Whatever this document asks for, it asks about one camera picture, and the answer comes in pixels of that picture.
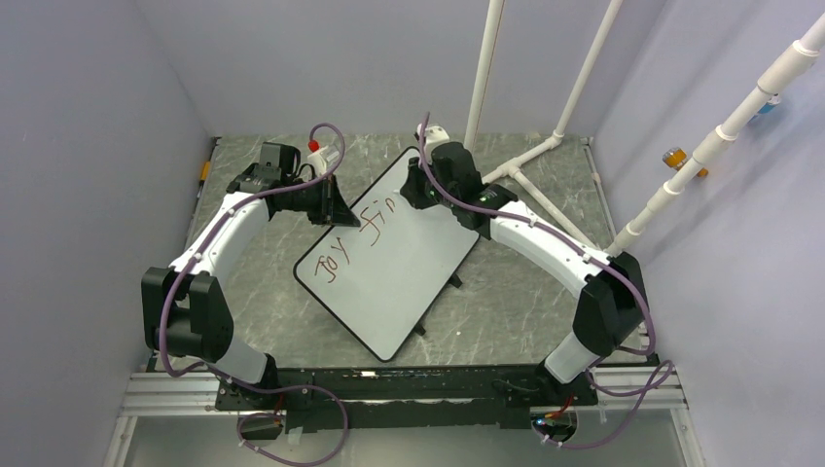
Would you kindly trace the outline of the white framed whiteboard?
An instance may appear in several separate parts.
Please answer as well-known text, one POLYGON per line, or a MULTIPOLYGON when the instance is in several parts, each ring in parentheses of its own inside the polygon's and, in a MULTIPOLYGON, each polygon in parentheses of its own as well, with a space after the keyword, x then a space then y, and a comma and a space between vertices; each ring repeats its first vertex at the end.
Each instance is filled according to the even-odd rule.
POLYGON ((450 210, 417 210, 401 196, 407 148, 351 205, 357 227, 332 227, 302 255, 294 277, 377 360, 400 350, 478 242, 450 210))

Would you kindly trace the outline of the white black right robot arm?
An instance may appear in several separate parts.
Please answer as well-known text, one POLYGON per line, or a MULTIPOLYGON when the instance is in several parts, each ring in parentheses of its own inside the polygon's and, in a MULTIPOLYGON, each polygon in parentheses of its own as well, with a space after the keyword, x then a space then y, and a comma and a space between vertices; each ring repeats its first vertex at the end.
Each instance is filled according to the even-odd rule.
POLYGON ((623 349, 629 334, 649 323, 639 263, 576 240, 545 223, 510 190, 484 183, 471 153, 450 137, 429 129, 419 148, 400 190, 411 207, 444 206, 462 228, 521 254, 576 298, 572 329, 539 364, 535 380, 542 400, 562 402, 576 377, 623 349))

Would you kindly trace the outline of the wire whiteboard stand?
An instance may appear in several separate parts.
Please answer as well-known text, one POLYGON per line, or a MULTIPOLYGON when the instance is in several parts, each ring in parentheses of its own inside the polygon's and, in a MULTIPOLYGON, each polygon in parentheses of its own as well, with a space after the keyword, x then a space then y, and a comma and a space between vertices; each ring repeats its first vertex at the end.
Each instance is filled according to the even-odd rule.
POLYGON ((453 273, 453 274, 452 274, 452 275, 451 275, 451 276, 447 279, 447 281, 445 282, 445 284, 441 287, 441 289, 439 290, 439 292, 436 294, 436 296, 435 296, 435 298, 433 299, 433 301, 432 301, 432 302, 430 303, 430 305, 429 305, 429 306, 428 306, 428 307, 424 310, 424 312, 422 313, 422 315, 419 317, 419 319, 418 319, 418 320, 416 321, 416 323, 413 325, 413 328, 412 328, 411 334, 412 334, 412 335, 422 336, 422 337, 423 337, 423 336, 425 336, 425 335, 426 335, 425 321, 426 321, 426 319, 428 318, 428 316, 432 313, 433 309, 434 309, 434 308, 435 308, 435 307, 436 307, 436 306, 440 303, 440 301, 442 300, 442 298, 443 298, 443 297, 444 297, 444 295, 445 295, 445 292, 446 292, 448 289, 451 289, 451 288, 454 288, 454 289, 460 289, 460 288, 462 287, 462 285, 463 285, 463 281, 462 281, 462 280, 461 280, 461 278, 459 277, 458 273, 457 273, 457 272, 454 272, 454 273, 453 273))

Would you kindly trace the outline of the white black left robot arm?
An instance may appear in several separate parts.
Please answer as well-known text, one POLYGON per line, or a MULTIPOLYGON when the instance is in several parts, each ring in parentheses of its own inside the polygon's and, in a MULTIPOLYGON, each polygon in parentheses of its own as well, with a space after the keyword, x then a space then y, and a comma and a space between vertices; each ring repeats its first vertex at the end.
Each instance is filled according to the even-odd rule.
POLYGON ((222 377, 240 380, 241 396, 257 409, 279 395, 272 356, 254 349, 234 330, 221 288, 259 231, 281 211, 303 212, 313 225, 357 227, 333 174, 339 145, 298 148, 266 142, 260 158, 229 183, 218 212, 195 242, 166 268, 141 279, 145 341, 165 357, 191 357, 222 377))

